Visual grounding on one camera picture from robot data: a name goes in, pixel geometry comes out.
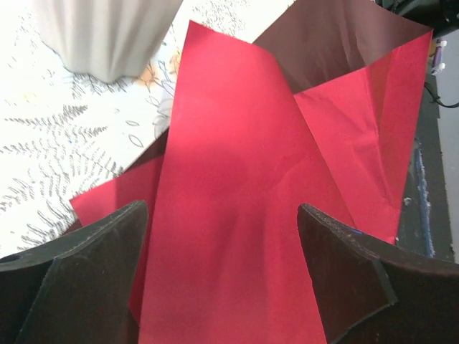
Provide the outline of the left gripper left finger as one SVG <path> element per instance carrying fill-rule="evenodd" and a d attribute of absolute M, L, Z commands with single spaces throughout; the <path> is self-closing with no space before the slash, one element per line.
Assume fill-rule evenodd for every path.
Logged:
<path fill-rule="evenodd" d="M 1 342 L 117 343 L 147 220 L 146 203 L 134 201 L 1 258 Z"/>

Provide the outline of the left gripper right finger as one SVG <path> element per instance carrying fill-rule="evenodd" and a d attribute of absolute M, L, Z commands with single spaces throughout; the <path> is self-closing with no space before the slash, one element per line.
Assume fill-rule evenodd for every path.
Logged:
<path fill-rule="evenodd" d="M 298 209 L 327 343 L 457 343 L 458 265 Z"/>

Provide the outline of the dark red wrapping paper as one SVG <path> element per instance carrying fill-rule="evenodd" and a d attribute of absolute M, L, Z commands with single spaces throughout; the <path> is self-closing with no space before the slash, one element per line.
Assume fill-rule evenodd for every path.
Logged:
<path fill-rule="evenodd" d="M 371 1 L 296 1 L 253 43 L 188 25 L 165 153 L 72 201 L 148 204 L 138 343 L 325 342 L 298 207 L 394 241 L 430 41 Z"/>

